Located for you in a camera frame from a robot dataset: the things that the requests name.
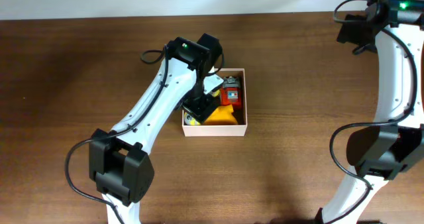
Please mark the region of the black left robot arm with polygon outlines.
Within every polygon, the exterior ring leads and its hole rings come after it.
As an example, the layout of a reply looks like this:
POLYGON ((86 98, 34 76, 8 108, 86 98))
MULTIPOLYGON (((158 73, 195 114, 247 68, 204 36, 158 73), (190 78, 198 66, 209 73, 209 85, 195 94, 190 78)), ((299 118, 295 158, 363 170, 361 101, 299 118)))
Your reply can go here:
POLYGON ((140 201, 154 169, 149 154, 168 117, 182 108, 203 123, 219 106, 212 96, 223 84, 214 64, 223 59, 219 40, 182 37, 160 52, 160 69, 131 111, 109 131, 97 129, 89 144, 89 177, 107 203, 109 223, 139 223, 140 201))

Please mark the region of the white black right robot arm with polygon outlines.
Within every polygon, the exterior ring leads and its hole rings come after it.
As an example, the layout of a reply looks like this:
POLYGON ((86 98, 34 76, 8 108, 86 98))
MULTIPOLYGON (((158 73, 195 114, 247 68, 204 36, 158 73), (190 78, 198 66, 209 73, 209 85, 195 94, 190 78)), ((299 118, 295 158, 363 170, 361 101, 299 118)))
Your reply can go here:
POLYGON ((337 40, 354 54, 374 52, 379 61, 374 120, 351 123, 345 177, 316 223, 358 223, 376 193, 423 158, 423 2, 366 0, 364 15, 341 20, 337 40))

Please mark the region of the yellow grey toy ball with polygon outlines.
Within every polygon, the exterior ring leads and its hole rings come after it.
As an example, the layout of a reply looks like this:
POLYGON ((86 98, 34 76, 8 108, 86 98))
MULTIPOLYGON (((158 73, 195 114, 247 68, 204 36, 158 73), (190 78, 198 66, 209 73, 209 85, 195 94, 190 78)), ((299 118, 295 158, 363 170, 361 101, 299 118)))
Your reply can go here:
POLYGON ((189 126, 198 126, 201 125, 195 118, 193 118, 189 113, 184 112, 184 123, 189 126))

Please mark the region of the white open cardboard box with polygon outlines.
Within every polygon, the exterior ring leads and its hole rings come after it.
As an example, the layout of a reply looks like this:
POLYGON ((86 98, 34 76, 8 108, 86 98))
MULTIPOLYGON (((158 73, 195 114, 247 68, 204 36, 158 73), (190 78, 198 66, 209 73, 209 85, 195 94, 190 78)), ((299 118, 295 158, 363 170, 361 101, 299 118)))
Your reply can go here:
POLYGON ((243 137, 248 127, 248 113, 246 100, 246 78, 244 68, 223 68, 221 77, 236 76, 240 78, 242 91, 242 111, 235 111, 234 116, 238 125, 187 125, 182 112, 182 130, 185 137, 243 137))

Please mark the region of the red toy fire truck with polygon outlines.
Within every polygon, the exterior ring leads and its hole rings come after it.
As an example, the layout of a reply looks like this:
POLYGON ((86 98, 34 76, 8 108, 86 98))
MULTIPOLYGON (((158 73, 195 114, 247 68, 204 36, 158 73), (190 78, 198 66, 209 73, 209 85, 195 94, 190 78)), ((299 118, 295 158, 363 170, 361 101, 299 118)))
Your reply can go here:
POLYGON ((220 89, 221 105, 232 105, 234 110, 242 109, 242 91, 239 77, 224 77, 220 89))

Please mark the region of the yellow wooden rattle drum toy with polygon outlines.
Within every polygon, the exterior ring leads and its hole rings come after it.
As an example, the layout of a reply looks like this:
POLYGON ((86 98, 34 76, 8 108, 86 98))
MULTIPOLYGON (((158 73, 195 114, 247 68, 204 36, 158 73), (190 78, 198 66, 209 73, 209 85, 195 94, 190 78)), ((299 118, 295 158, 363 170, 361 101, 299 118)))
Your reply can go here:
POLYGON ((211 94, 213 97, 219 97, 219 96, 220 96, 220 93, 221 93, 221 91, 218 89, 218 90, 216 90, 216 91, 212 91, 210 94, 211 94))

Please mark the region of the orange toy fish figure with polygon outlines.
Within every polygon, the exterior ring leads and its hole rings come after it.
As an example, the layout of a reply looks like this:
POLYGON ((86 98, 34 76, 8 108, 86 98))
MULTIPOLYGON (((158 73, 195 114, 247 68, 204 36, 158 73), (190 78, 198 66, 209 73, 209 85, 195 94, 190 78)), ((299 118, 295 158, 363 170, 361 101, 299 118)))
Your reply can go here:
POLYGON ((218 106, 203 125, 238 125, 232 105, 218 106))

